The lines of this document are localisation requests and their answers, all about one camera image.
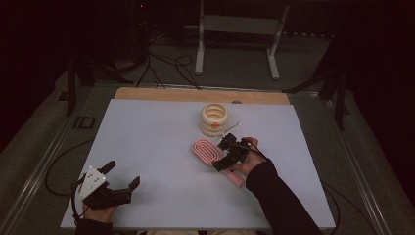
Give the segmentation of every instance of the person's right hand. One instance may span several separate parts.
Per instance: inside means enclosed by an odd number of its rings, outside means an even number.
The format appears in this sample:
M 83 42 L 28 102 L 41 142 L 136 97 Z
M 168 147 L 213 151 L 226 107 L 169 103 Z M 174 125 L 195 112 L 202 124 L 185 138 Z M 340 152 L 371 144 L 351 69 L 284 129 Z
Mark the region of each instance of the person's right hand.
M 251 149 L 257 150 L 258 140 L 251 137 L 244 138 L 246 141 L 251 143 Z M 249 151 L 247 154 L 247 158 L 244 160 L 243 163 L 240 164 L 233 164 L 229 167 L 230 170 L 238 170 L 243 173 L 245 176 L 251 172 L 251 170 L 259 165 L 260 163 L 265 162 L 265 159 L 260 156 L 259 154 Z

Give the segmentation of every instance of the pink ring toy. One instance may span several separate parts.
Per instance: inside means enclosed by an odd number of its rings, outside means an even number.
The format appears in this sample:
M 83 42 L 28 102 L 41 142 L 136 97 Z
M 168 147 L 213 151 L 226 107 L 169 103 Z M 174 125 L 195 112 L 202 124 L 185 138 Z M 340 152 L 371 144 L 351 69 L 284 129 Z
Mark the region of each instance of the pink ring toy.
M 196 141 L 192 146 L 192 150 L 193 153 L 195 153 L 206 165 L 209 166 L 211 166 L 211 162 L 218 161 L 222 158 L 221 150 L 205 139 Z M 237 174 L 231 172 L 229 169 L 222 170 L 222 172 L 238 188 L 244 185 L 245 180 Z

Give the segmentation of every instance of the floor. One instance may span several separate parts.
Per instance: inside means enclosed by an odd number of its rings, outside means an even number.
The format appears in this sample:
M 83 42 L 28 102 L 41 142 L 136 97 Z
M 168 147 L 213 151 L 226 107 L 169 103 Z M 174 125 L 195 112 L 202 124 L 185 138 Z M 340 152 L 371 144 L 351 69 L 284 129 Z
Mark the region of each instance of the floor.
M 183 42 L 160 37 L 150 47 L 151 69 L 140 87 L 192 88 L 194 79 L 203 89 L 238 89 L 279 92 L 312 77 L 330 43 L 315 37 L 283 35 L 276 53 L 281 79 L 274 81 L 265 56 L 266 43 L 257 38 L 237 40 L 227 35 L 207 36 L 204 73 L 193 74 L 197 44 L 195 31 Z M 226 43 L 219 38 L 226 37 Z M 189 62 L 187 72 L 171 62 L 181 57 Z M 125 77 L 137 85 L 146 67 Z M 94 87 L 77 88 L 77 108 L 66 117 L 67 103 L 58 101 L 66 90 L 66 74 L 57 80 L 56 90 L 36 110 L 0 156 L 0 234 L 73 234 L 60 228 L 69 198 L 87 158 L 92 140 L 116 90 L 125 86 L 97 74 Z M 325 234 L 414 234 L 415 211 L 385 159 L 373 133 L 346 93 L 345 130 L 333 121 L 331 101 L 320 100 L 315 84 L 289 94 L 300 119 L 307 145 L 327 190 L 327 200 L 338 228 Z M 76 128 L 77 117 L 96 120 L 92 128 Z M 123 231 L 135 234 L 135 231 Z

